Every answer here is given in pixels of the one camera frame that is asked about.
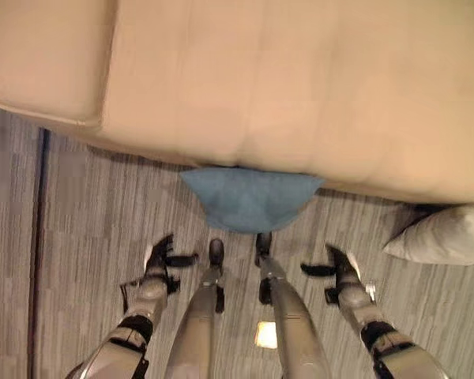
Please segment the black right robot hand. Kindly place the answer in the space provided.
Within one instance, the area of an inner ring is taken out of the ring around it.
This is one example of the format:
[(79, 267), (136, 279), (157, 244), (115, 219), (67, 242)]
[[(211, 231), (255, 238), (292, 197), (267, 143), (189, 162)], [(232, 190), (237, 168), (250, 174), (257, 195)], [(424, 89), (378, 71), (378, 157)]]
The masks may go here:
[(358, 265), (351, 254), (346, 254), (331, 244), (326, 244), (325, 247), (329, 256), (329, 263), (327, 265), (308, 265), (302, 263), (300, 268), (303, 273), (314, 277), (354, 275), (360, 279)]

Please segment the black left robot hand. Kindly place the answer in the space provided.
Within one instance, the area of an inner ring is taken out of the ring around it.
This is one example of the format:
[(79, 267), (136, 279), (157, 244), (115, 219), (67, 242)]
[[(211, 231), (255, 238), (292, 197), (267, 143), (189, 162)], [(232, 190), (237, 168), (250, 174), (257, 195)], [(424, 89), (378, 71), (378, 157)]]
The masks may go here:
[(174, 255), (174, 235), (170, 233), (159, 240), (150, 250), (145, 261), (145, 272), (152, 268), (167, 270), (168, 267), (186, 268), (198, 261), (198, 254)]

